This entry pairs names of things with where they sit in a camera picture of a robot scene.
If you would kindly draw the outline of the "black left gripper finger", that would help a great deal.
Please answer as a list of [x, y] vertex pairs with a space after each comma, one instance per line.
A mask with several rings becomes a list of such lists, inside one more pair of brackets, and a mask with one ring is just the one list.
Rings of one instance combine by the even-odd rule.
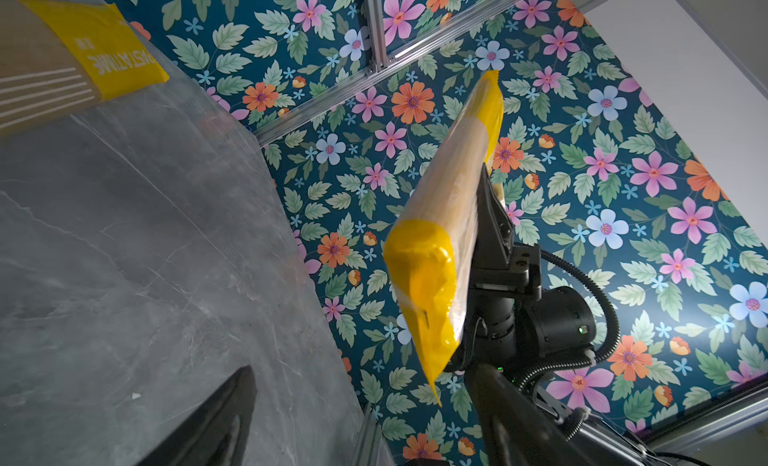
[[140, 463], [241, 465], [256, 397], [252, 368], [239, 368]]

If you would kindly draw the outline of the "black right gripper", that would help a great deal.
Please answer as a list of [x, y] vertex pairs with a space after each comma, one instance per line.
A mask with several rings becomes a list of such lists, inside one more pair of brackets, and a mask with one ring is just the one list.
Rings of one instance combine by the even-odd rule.
[[540, 247], [514, 245], [512, 222], [484, 166], [476, 199], [477, 235], [470, 289], [508, 298], [541, 298]]

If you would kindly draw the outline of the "yellow pasta pack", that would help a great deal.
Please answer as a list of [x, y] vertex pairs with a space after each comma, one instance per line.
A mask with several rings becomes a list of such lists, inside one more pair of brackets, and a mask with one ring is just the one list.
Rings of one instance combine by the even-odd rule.
[[1, 0], [1, 133], [169, 79], [114, 5]]
[[384, 242], [393, 291], [431, 388], [461, 341], [477, 239], [477, 189], [491, 169], [503, 116], [499, 74], [489, 71]]

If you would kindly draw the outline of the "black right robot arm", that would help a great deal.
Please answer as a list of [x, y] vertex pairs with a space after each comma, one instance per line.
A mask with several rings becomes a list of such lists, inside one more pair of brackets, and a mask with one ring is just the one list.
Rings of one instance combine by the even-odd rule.
[[675, 453], [611, 440], [585, 406], [567, 406], [542, 381], [594, 369], [617, 351], [617, 313], [575, 265], [515, 241], [486, 172], [476, 194], [478, 238], [459, 349], [447, 370], [465, 372], [490, 465], [669, 465]]

